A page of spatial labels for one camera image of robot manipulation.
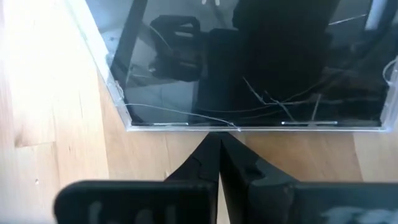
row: cracked plastic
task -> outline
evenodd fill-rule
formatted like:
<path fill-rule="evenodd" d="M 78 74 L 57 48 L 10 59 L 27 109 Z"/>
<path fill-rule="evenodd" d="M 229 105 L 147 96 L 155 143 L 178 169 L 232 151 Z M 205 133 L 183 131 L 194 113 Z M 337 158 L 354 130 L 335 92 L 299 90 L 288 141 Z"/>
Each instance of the cracked plastic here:
<path fill-rule="evenodd" d="M 128 130 L 384 131 L 396 120 L 395 0 L 86 0 L 85 12 L 67 1 L 106 46 Z"/>

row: wooden surface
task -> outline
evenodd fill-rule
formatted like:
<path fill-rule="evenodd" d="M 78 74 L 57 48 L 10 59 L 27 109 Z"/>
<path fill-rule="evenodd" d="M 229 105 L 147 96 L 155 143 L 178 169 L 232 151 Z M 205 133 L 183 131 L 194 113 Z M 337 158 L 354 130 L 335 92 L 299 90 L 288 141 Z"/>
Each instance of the wooden surface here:
<path fill-rule="evenodd" d="M 162 180 L 206 135 L 126 133 L 61 1 L 1 1 L 0 54 L 0 223 L 53 223 L 76 180 Z M 300 180 L 398 181 L 396 132 L 236 136 Z"/>

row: clear plastic case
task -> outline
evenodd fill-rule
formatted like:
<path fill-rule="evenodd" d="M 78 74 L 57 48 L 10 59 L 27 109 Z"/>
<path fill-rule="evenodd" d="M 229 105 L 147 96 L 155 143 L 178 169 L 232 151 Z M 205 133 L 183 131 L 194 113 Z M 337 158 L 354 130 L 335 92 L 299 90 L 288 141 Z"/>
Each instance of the clear plastic case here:
<path fill-rule="evenodd" d="M 128 131 L 388 131 L 396 0 L 65 0 Z"/>

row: cd case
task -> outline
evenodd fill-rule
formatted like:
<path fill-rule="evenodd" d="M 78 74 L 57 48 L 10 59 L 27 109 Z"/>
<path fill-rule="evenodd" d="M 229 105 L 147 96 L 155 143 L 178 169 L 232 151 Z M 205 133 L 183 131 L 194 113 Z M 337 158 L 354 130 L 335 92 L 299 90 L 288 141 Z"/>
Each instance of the cd case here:
<path fill-rule="evenodd" d="M 388 131 L 396 0 L 65 0 L 128 131 Z"/>

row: wooden floor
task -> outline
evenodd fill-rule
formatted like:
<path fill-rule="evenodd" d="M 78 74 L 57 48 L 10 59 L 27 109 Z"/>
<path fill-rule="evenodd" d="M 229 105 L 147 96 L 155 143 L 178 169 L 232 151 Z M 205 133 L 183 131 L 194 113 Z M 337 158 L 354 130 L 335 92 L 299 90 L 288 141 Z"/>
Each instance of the wooden floor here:
<path fill-rule="evenodd" d="M 77 180 L 162 180 L 205 137 L 126 133 L 62 1 L 23 5 L 0 8 L 0 223 L 53 223 Z M 398 132 L 236 136 L 300 180 L 398 181 Z"/>

